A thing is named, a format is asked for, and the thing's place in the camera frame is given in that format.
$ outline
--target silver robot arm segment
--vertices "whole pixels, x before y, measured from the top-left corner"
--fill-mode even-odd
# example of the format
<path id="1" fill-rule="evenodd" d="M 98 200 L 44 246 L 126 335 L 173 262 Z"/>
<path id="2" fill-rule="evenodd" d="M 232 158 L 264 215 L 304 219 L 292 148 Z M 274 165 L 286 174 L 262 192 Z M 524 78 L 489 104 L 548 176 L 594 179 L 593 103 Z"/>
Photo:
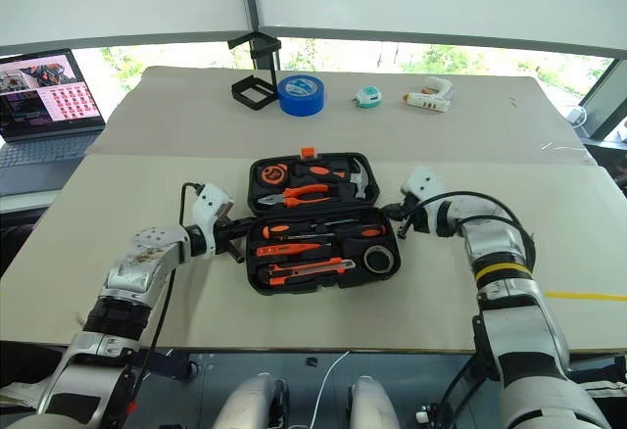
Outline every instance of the silver robot arm segment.
<path id="1" fill-rule="evenodd" d="M 229 221 L 228 195 L 213 184 L 195 187 L 193 225 L 147 228 L 115 261 L 83 330 L 53 373 L 39 414 L 61 414 L 94 429 L 121 427 L 131 404 L 139 338 L 170 273 L 196 256 L 214 256 L 215 226 Z"/>
<path id="2" fill-rule="evenodd" d="M 404 204 L 386 208 L 392 219 L 408 219 L 400 237 L 412 224 L 418 231 L 459 234 L 465 241 L 480 310 L 473 318 L 475 347 L 488 363 L 488 376 L 502 384 L 504 427 L 609 429 L 585 390 L 567 378 L 566 340 L 531 274 L 535 250 L 530 258 L 521 228 L 507 223 L 519 225 L 517 219 L 487 199 L 448 197 L 425 167 L 417 169 L 401 191 L 406 194 Z M 436 196 L 443 197 L 419 205 Z M 475 216 L 479 218 L 464 221 Z"/>

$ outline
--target yellow tape line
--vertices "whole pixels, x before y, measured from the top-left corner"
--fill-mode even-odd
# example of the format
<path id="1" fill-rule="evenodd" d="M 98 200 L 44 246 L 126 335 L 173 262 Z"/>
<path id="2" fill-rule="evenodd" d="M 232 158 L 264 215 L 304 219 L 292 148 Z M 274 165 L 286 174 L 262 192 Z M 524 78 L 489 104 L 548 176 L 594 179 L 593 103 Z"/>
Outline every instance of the yellow tape line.
<path id="1" fill-rule="evenodd" d="M 489 274 L 490 272 L 496 272 L 498 270 L 503 270 L 503 269 L 516 269 L 522 272 L 527 272 L 529 275 L 531 275 L 531 271 L 522 264 L 516 264 L 515 262 L 499 262 L 498 264 L 488 265 L 487 267 L 484 267 L 483 269 L 481 269 L 474 276 L 474 280 L 475 282 L 479 282 L 479 279 L 483 277 L 484 275 Z"/>
<path id="2" fill-rule="evenodd" d="M 545 292 L 546 297 L 552 299 L 578 299 L 578 300 L 608 300 L 612 302 L 627 302 L 627 295 L 611 294 L 578 294 L 575 292 Z"/>

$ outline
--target laptop keyboard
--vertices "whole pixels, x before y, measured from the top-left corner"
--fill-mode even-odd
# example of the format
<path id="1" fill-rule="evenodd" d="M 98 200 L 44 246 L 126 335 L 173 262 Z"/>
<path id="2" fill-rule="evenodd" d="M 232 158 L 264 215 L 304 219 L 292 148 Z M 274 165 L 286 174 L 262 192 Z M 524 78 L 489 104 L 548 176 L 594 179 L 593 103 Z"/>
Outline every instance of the laptop keyboard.
<path id="1" fill-rule="evenodd" d="M 18 167 L 33 163 L 58 162 L 82 158 L 100 133 L 75 137 L 38 140 L 5 145 L 0 150 L 0 167 Z"/>

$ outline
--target floor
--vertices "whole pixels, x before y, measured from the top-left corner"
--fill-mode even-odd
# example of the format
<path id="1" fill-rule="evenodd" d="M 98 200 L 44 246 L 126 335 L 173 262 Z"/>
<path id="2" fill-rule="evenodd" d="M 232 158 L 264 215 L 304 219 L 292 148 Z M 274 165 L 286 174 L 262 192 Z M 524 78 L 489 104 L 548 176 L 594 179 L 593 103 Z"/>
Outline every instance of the floor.
<path id="1" fill-rule="evenodd" d="M 261 372 L 285 379 L 290 392 L 290 425 L 309 425 L 320 384 L 329 365 L 341 355 L 233 353 L 192 355 L 199 375 L 186 382 L 150 374 L 143 383 L 137 410 L 124 428 L 155 428 L 181 424 L 188 429 L 211 428 L 228 395 L 244 380 Z M 317 358 L 317 366 L 306 359 Z M 320 400 L 315 428 L 349 427 L 346 404 L 349 387 L 370 375 L 385 388 L 403 428 L 415 428 L 421 405 L 438 402 L 468 356 L 349 354 L 329 376 Z M 168 404 L 164 405 L 164 395 Z M 460 417 L 458 429 L 501 428 L 499 385 L 487 382 Z M 18 416 L 0 417 L 0 428 Z"/>

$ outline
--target toolbox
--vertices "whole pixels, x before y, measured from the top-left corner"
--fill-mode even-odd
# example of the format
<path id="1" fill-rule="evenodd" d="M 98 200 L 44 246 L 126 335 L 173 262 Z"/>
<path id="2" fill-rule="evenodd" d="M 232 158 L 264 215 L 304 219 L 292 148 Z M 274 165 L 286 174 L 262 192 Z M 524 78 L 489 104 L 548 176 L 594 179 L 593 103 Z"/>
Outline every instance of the toolbox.
<path id="1" fill-rule="evenodd" d="M 314 292 L 390 278 L 401 266 L 394 231 L 374 207 L 379 188 L 360 153 L 258 160 L 248 203 L 246 270 L 259 293 Z"/>

